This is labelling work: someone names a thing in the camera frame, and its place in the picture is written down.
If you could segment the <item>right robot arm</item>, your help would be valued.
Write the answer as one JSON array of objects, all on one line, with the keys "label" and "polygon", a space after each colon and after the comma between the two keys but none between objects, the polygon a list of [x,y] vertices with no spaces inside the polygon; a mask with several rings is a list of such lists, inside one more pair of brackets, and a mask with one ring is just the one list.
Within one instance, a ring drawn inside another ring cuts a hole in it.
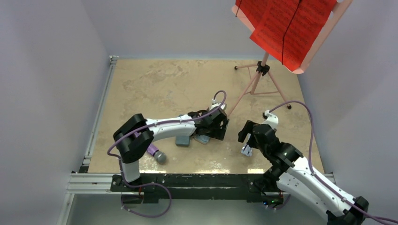
[{"label": "right robot arm", "polygon": [[369,202],[339,188],[293,145],[279,141],[269,124],[248,120],[238,141],[258,149],[271,163],[262,180],[266,189],[279,189],[297,198],[318,213],[329,225],[360,225]]}]

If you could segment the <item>teal glasses case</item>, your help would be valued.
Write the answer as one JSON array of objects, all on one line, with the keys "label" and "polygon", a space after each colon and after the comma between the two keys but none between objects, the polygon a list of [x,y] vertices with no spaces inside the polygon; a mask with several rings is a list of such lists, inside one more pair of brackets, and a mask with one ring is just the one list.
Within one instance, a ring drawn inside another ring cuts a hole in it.
[{"label": "teal glasses case", "polygon": [[175,138],[175,145],[177,147],[189,147],[191,143],[190,135],[179,135]]}]

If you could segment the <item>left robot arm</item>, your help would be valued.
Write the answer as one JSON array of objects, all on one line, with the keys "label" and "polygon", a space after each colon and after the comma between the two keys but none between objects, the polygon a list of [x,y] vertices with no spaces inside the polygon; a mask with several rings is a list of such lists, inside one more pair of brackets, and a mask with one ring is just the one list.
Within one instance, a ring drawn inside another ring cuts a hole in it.
[{"label": "left robot arm", "polygon": [[122,186],[129,192],[140,185],[139,160],[153,142],[177,136],[204,135],[223,140],[229,119],[223,109],[199,110],[169,119],[146,119],[133,115],[113,134],[114,147],[119,150]]}]

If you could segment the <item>pink glasses case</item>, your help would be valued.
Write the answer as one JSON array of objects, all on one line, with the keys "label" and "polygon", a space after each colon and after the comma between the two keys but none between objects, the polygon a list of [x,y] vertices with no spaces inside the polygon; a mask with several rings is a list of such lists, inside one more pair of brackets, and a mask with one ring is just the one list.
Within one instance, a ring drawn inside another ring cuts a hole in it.
[{"label": "pink glasses case", "polygon": [[210,141],[210,137],[206,136],[206,135],[196,135],[194,136],[194,140],[201,143],[201,144],[207,144]]}]

